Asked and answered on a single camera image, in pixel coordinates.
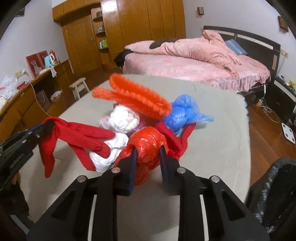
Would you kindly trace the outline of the wooden wardrobe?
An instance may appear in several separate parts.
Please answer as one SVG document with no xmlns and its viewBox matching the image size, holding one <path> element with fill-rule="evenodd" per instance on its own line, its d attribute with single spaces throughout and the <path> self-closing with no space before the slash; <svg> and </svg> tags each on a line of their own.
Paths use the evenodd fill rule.
<svg viewBox="0 0 296 241">
<path fill-rule="evenodd" d="M 185 38 L 182 1 L 54 1 L 74 75 L 112 66 L 126 45 Z"/>
</svg>

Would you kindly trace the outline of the red glove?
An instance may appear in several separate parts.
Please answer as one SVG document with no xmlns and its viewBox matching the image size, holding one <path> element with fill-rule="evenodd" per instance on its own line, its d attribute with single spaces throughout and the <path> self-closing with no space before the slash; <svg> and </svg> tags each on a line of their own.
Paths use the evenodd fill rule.
<svg viewBox="0 0 296 241">
<path fill-rule="evenodd" d="M 53 127 L 49 134 L 41 138 L 38 143 L 46 178 L 49 178 L 53 172 L 55 164 L 53 152 L 58 139 L 70 146 L 88 171 L 95 171 L 96 168 L 87 154 L 87 150 L 93 151 L 105 159 L 110 156 L 111 149 L 104 141 L 114 138 L 114 132 L 83 123 L 67 122 L 57 117 L 49 117 L 43 121 L 43 124 L 48 123 L 51 123 Z"/>
</svg>

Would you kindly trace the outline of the wooden sideboard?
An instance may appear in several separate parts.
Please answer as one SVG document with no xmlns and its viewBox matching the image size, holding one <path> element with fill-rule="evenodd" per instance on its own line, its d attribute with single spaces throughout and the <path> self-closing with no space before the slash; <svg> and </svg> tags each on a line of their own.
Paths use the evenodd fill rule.
<svg viewBox="0 0 296 241">
<path fill-rule="evenodd" d="M 74 104 L 70 84 L 75 81 L 70 62 L 54 67 L 57 76 L 46 71 L 22 88 L 1 109 L 1 142 L 11 135 L 29 129 L 48 116 L 60 116 Z"/>
</svg>

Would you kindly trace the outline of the white wooden stool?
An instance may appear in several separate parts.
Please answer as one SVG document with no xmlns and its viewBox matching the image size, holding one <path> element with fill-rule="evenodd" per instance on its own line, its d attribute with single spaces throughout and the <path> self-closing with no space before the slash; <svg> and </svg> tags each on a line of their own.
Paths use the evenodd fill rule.
<svg viewBox="0 0 296 241">
<path fill-rule="evenodd" d="M 81 99 L 80 92 L 85 91 L 86 93 L 90 92 L 88 85 L 86 84 L 86 78 L 82 77 L 76 80 L 74 83 L 69 85 L 69 88 L 72 90 L 75 100 Z"/>
</svg>

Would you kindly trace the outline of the white bathroom scale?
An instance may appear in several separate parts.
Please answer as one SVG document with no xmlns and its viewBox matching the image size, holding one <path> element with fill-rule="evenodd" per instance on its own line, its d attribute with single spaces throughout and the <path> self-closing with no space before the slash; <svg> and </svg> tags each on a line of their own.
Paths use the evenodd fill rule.
<svg viewBox="0 0 296 241">
<path fill-rule="evenodd" d="M 284 137 L 291 143 L 295 144 L 295 137 L 292 129 L 289 126 L 285 125 L 284 123 L 281 123 L 281 128 L 282 128 Z"/>
</svg>

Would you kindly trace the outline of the black headboard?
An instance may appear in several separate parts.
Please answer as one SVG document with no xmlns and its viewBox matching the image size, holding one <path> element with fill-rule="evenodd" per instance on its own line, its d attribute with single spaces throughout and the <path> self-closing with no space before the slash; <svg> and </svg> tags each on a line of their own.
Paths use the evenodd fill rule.
<svg viewBox="0 0 296 241">
<path fill-rule="evenodd" d="M 260 35 L 233 28 L 204 26 L 203 30 L 219 33 L 224 41 L 233 39 L 247 52 L 247 56 L 261 62 L 269 69 L 271 81 L 274 81 L 280 61 L 280 44 Z"/>
</svg>

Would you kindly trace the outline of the white plastic bag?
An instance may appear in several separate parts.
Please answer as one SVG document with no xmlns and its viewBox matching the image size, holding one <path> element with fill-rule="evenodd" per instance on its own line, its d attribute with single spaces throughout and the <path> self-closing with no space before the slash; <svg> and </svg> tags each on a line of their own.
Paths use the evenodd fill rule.
<svg viewBox="0 0 296 241">
<path fill-rule="evenodd" d="M 90 151 L 89 156 L 93 162 L 95 169 L 99 173 L 103 173 L 115 162 L 120 152 L 128 143 L 128 133 L 137 129 L 140 124 L 140 116 L 132 109 L 117 104 L 109 116 L 110 130 L 115 133 L 115 137 L 104 141 L 110 147 L 110 155 L 107 158 L 99 156 L 99 154 Z"/>
</svg>

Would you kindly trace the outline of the wall lamp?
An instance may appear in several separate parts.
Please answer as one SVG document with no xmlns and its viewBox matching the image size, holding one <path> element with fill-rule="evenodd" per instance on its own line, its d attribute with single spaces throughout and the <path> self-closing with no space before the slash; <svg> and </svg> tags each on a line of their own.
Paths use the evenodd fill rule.
<svg viewBox="0 0 296 241">
<path fill-rule="evenodd" d="M 204 8 L 203 7 L 197 7 L 197 13 L 199 16 L 203 16 L 205 13 L 204 13 Z"/>
<path fill-rule="evenodd" d="M 285 32 L 289 32 L 288 23 L 285 21 L 285 19 L 282 16 L 278 16 L 278 23 L 280 29 L 282 29 Z"/>
</svg>

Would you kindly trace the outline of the orange fuzzy cloth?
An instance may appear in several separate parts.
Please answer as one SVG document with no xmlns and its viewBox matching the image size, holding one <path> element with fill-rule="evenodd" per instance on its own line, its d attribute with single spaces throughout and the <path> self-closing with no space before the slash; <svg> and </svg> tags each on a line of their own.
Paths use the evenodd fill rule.
<svg viewBox="0 0 296 241">
<path fill-rule="evenodd" d="M 171 103 L 148 87 L 117 73 L 110 75 L 108 82 L 111 90 L 95 87 L 92 90 L 92 96 L 115 101 L 156 120 L 162 120 L 171 113 Z"/>
</svg>

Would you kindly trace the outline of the pale pink socks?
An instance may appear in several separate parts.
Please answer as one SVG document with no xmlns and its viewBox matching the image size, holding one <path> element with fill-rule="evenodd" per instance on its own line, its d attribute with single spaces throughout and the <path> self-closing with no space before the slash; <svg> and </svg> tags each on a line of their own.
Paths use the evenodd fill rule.
<svg viewBox="0 0 296 241">
<path fill-rule="evenodd" d="M 110 130 L 110 123 L 109 123 L 109 116 L 104 116 L 99 120 L 98 125 L 101 128 L 104 128 L 106 130 Z"/>
</svg>

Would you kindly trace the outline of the red plastic bag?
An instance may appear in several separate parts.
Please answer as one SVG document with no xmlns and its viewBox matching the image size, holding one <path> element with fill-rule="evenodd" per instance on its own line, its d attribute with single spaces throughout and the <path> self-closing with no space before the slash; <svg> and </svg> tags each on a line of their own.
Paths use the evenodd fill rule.
<svg viewBox="0 0 296 241">
<path fill-rule="evenodd" d="M 131 155 L 133 147 L 137 151 L 137 168 L 135 175 L 135 186 L 144 184 L 151 170 L 160 165 L 159 149 L 164 147 L 165 151 L 169 150 L 166 137 L 161 134 L 156 128 L 147 126 L 136 133 L 133 133 L 127 143 L 127 146 L 120 152 L 115 166 Z"/>
</svg>

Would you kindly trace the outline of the blue pillow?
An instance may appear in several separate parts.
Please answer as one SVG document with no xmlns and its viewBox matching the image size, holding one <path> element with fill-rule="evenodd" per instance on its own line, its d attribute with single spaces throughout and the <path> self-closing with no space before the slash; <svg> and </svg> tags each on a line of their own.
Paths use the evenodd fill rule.
<svg viewBox="0 0 296 241">
<path fill-rule="evenodd" d="M 247 55 L 247 52 L 234 39 L 225 41 L 225 45 L 236 55 Z"/>
</svg>

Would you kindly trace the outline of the black trash bin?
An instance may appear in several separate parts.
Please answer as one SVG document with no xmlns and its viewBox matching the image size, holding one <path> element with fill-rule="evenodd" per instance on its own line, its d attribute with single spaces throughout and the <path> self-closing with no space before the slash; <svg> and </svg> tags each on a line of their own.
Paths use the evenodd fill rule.
<svg viewBox="0 0 296 241">
<path fill-rule="evenodd" d="M 246 206 L 270 240 L 295 240 L 295 159 L 280 158 L 249 189 Z"/>
</svg>

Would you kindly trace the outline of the red cloth garment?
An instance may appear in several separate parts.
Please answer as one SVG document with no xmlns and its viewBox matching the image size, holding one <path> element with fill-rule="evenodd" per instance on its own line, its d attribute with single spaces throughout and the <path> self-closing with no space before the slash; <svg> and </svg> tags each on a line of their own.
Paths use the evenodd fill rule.
<svg viewBox="0 0 296 241">
<path fill-rule="evenodd" d="M 186 125 L 181 135 L 177 137 L 163 122 L 155 125 L 155 128 L 166 137 L 166 142 L 169 148 L 167 156 L 175 158 L 178 161 L 180 160 L 180 157 L 182 157 L 187 150 L 188 137 L 191 135 L 195 127 L 196 123 Z"/>
</svg>

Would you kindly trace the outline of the blue plastic bag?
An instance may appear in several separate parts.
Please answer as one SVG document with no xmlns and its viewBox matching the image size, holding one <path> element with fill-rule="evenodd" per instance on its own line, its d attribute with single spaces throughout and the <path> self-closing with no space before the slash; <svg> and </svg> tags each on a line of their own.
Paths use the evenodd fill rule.
<svg viewBox="0 0 296 241">
<path fill-rule="evenodd" d="M 211 123 L 214 118 L 200 113 L 196 100 L 186 94 L 178 96 L 171 103 L 171 112 L 165 116 L 162 122 L 167 128 L 171 129 L 175 135 L 178 135 L 186 125 L 192 123 Z"/>
</svg>

